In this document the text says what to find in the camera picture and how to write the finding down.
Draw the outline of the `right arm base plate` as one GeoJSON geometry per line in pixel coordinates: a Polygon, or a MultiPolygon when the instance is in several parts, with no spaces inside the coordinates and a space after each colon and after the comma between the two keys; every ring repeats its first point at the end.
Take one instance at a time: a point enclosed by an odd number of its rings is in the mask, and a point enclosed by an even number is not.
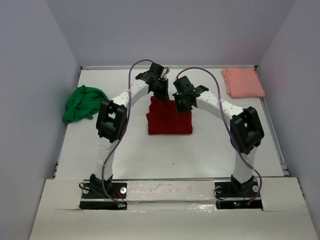
{"type": "Polygon", "coordinates": [[[229,181],[218,181],[214,183],[213,195],[216,198],[217,210],[242,210],[242,209],[263,209],[260,195],[256,196],[259,190],[258,182],[253,184],[244,193],[236,193],[229,181]]]}

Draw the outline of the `red t shirt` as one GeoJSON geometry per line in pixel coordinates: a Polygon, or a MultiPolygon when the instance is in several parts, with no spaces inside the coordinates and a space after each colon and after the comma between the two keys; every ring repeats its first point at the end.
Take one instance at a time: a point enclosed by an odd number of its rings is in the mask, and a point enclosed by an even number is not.
{"type": "Polygon", "coordinates": [[[149,135],[191,135],[192,112],[177,113],[174,100],[150,98],[146,114],[149,135]]]}

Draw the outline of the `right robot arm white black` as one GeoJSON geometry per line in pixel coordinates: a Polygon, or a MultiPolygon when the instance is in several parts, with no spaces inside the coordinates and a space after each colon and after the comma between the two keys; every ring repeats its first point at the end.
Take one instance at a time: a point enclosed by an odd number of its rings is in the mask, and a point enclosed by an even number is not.
{"type": "Polygon", "coordinates": [[[215,95],[207,87],[191,84],[187,76],[174,81],[176,93],[174,100],[178,113],[191,111],[193,108],[204,110],[222,120],[235,149],[234,170],[230,181],[215,185],[217,199],[259,196],[253,193],[258,183],[254,159],[258,146],[265,136],[259,115],[254,107],[243,108],[233,105],[215,95]]]}

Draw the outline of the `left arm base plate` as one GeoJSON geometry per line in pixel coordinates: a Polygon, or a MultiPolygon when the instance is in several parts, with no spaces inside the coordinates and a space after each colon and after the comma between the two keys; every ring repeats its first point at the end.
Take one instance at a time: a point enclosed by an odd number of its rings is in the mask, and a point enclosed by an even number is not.
{"type": "Polygon", "coordinates": [[[127,209],[128,184],[126,182],[116,181],[109,189],[106,187],[109,197],[100,187],[95,187],[88,181],[81,182],[78,186],[81,189],[79,208],[82,210],[121,211],[127,209]]]}

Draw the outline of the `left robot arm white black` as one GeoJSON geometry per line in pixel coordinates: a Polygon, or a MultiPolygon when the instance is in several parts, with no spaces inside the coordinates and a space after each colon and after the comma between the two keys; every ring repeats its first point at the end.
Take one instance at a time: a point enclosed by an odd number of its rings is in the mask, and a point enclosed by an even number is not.
{"type": "Polygon", "coordinates": [[[113,161],[115,151],[127,131],[131,107],[150,92],[161,100],[169,100],[168,67],[152,61],[149,70],[139,73],[132,80],[133,68],[129,69],[127,89],[118,96],[101,102],[96,121],[99,149],[96,167],[89,179],[90,188],[97,196],[115,203],[118,200],[110,196],[113,191],[113,161]]]}

